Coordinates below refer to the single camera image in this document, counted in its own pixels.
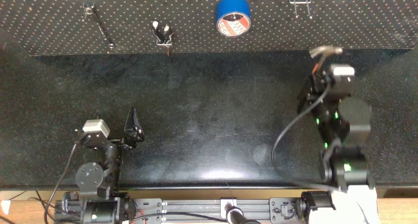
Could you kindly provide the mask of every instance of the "wooden surface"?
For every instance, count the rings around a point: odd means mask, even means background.
[[[381,224],[418,223],[418,199],[378,199]],[[44,210],[37,200],[12,200],[9,215],[0,210],[0,216],[14,223],[41,224]]]

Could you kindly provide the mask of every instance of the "green led light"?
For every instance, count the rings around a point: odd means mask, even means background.
[[[346,172],[351,171],[351,166],[349,164],[344,164],[344,170]]]

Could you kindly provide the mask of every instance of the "blue tape roll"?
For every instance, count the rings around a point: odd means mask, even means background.
[[[243,35],[251,26],[246,0],[222,0],[216,7],[216,28],[227,37]]]

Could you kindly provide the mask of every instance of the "perforated metal panel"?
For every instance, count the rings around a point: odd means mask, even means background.
[[[221,0],[2,0],[0,28],[31,55],[163,52],[150,30],[154,20],[174,31],[172,52],[413,48],[418,43],[418,0],[247,0],[251,27],[238,38],[216,30]],[[95,3],[116,48],[110,50],[83,4]]]

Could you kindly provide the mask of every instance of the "black tabletop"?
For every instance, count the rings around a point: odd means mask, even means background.
[[[75,129],[100,110],[122,135],[131,106],[146,139],[123,155],[122,189],[287,187],[316,179],[323,147],[297,94],[315,61],[307,51],[29,57],[1,52],[0,188],[51,189]],[[356,70],[353,94],[372,106],[365,152],[378,185],[418,185],[418,52],[351,50],[330,58]],[[95,152],[77,148],[63,187]]]

